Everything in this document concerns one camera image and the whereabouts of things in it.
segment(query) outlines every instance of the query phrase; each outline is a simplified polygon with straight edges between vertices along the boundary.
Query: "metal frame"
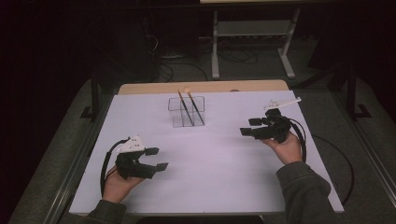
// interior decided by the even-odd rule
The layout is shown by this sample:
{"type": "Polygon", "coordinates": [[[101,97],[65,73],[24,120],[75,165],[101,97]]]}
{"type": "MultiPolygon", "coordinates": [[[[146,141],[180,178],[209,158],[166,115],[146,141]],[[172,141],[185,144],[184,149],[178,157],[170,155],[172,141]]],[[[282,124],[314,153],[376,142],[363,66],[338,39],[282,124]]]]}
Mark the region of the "metal frame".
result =
{"type": "Polygon", "coordinates": [[[293,12],[291,20],[287,21],[248,21],[254,23],[255,29],[247,29],[248,23],[241,21],[219,21],[218,12],[214,12],[213,19],[213,49],[212,49],[212,78],[219,79],[219,58],[218,58],[218,36],[232,36],[232,35],[285,35],[286,42],[282,48],[279,48],[278,54],[280,61],[285,68],[288,78],[295,78],[293,69],[291,68],[288,59],[288,50],[292,40],[294,29],[297,24],[300,9],[296,8],[293,12]]]}

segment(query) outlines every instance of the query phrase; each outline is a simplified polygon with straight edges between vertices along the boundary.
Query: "sleeve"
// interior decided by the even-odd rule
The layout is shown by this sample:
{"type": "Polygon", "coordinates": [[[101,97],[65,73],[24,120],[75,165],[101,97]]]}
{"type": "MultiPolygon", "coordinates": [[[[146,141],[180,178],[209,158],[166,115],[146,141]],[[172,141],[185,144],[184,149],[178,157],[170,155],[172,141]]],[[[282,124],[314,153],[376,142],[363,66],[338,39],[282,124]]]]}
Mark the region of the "sleeve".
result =
{"type": "Polygon", "coordinates": [[[301,161],[276,172],[286,203],[288,224],[339,223],[328,196],[330,184],[301,161]]]}
{"type": "Polygon", "coordinates": [[[80,224],[119,224],[125,214],[126,206],[120,203],[111,203],[105,200],[99,201],[96,208],[80,224]]]}

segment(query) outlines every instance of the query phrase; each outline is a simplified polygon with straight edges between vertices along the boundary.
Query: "white object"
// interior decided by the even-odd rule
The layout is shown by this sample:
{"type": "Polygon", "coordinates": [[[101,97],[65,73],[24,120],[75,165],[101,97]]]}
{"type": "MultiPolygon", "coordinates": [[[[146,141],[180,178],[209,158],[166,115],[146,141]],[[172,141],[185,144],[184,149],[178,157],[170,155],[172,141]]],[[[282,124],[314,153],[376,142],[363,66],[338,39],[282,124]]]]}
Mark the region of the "white object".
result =
{"type": "Polygon", "coordinates": [[[117,149],[119,153],[125,152],[133,152],[133,151],[143,151],[145,150],[145,146],[143,145],[142,139],[140,136],[134,136],[129,139],[122,147],[117,149]]]}
{"type": "MultiPolygon", "coordinates": [[[[99,179],[107,149],[130,133],[161,153],[140,162],[169,162],[165,171],[136,186],[122,201],[136,216],[262,215],[284,212],[276,171],[283,166],[262,142],[242,136],[248,119],[262,115],[262,102],[295,99],[292,91],[196,92],[205,97],[205,126],[173,128],[166,113],[174,93],[116,95],[78,186],[70,213],[87,215],[102,198],[99,179]]],[[[330,203],[344,211],[298,104],[282,115],[306,132],[306,162],[331,184],[330,203]]],[[[112,157],[109,164],[114,164],[112,157]]]]}
{"type": "Polygon", "coordinates": [[[276,109],[276,108],[280,108],[285,105],[295,104],[300,101],[301,101],[300,97],[297,97],[296,99],[291,99],[291,100],[277,100],[277,101],[271,100],[268,105],[264,106],[264,110],[276,109]]]}

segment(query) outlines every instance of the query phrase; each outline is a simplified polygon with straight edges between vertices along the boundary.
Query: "wooden table edge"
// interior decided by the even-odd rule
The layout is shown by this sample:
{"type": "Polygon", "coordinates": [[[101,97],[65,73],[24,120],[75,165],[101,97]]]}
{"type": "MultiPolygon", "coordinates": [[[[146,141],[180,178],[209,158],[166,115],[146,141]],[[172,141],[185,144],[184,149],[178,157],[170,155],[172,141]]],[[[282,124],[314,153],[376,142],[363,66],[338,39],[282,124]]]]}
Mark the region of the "wooden table edge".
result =
{"type": "Polygon", "coordinates": [[[205,82],[171,82],[124,84],[119,95],[182,92],[222,92],[222,91],[288,91],[288,84],[281,79],[238,80],[205,82]]]}

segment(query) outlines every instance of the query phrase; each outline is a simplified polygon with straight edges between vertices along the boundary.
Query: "hand-mounted device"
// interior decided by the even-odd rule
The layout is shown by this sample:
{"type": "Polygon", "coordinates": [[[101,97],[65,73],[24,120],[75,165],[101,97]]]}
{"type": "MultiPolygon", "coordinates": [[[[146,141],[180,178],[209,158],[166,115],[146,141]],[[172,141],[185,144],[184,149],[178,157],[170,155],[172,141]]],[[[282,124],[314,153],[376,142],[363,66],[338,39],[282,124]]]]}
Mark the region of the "hand-mounted device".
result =
{"type": "Polygon", "coordinates": [[[278,143],[283,143],[284,141],[286,141],[288,132],[292,127],[297,133],[298,138],[300,139],[303,161],[306,161],[305,131],[303,127],[296,120],[288,119],[282,116],[279,110],[281,106],[297,103],[300,101],[300,98],[281,102],[271,101],[268,106],[264,107],[264,109],[267,109],[267,111],[265,112],[266,118],[255,118],[248,120],[250,126],[262,126],[264,124],[266,125],[266,127],[261,127],[257,129],[241,128],[241,134],[243,136],[252,136],[254,137],[254,139],[274,138],[278,143]],[[298,123],[300,127],[302,127],[304,137],[300,129],[293,122],[298,123]]]}
{"type": "Polygon", "coordinates": [[[159,152],[157,147],[145,148],[140,136],[134,136],[125,140],[120,140],[116,143],[106,154],[105,161],[101,173],[101,191],[102,195],[106,183],[106,169],[108,161],[111,157],[111,152],[119,144],[123,144],[117,151],[119,155],[116,159],[117,172],[122,178],[127,179],[130,177],[140,177],[151,179],[156,172],[164,171],[168,163],[158,163],[155,166],[146,165],[139,162],[139,158],[145,154],[146,156],[156,155],[159,152]]]}

